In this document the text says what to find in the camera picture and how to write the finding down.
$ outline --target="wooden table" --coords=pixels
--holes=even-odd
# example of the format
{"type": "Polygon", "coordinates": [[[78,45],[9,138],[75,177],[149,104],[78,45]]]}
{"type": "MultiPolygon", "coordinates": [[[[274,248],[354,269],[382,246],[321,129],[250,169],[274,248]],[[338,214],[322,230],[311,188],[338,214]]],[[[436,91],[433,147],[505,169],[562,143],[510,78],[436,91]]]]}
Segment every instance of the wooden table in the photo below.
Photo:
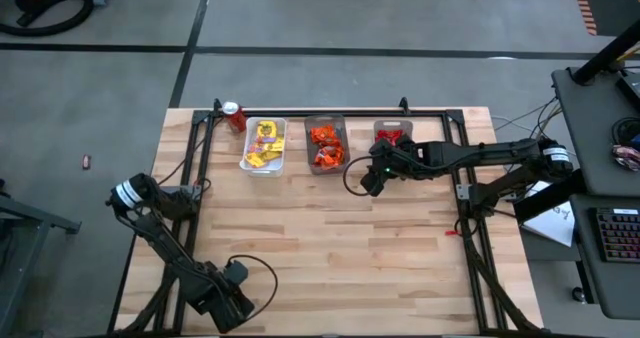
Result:
{"type": "MultiPolygon", "coordinates": [[[[460,109],[470,144],[495,142],[487,108],[460,109]]],[[[184,158],[192,113],[167,112],[153,168],[157,179],[184,158]]],[[[373,144],[374,120],[347,119],[352,158],[366,155],[373,144]]],[[[438,119],[412,121],[415,141],[443,140],[438,119]]],[[[240,170],[244,134],[233,135],[226,123],[214,132],[207,173],[212,188],[203,198],[194,256],[222,266],[230,255],[252,254],[271,264],[280,279],[271,306],[231,334],[477,333],[462,241],[445,236],[458,215],[451,177],[393,180],[378,198],[355,197],[344,189],[341,175],[311,175],[303,120],[288,123],[285,170],[275,179],[251,178],[240,170]]],[[[355,165],[349,184],[357,187],[365,170],[365,164],[355,165]]],[[[476,172],[481,182],[504,174],[502,167],[476,172]]],[[[179,175],[167,184],[177,185],[179,175]]],[[[501,283],[525,315],[542,326],[516,221],[496,215],[487,224],[501,283]]],[[[260,307],[271,294],[273,278],[256,262],[244,263],[250,274],[242,289],[260,307]]],[[[116,328],[143,308],[163,267],[138,239],[116,328]]],[[[495,326],[486,286],[483,295],[495,326]]],[[[183,333],[215,332],[208,315],[187,307],[183,333]]]]}

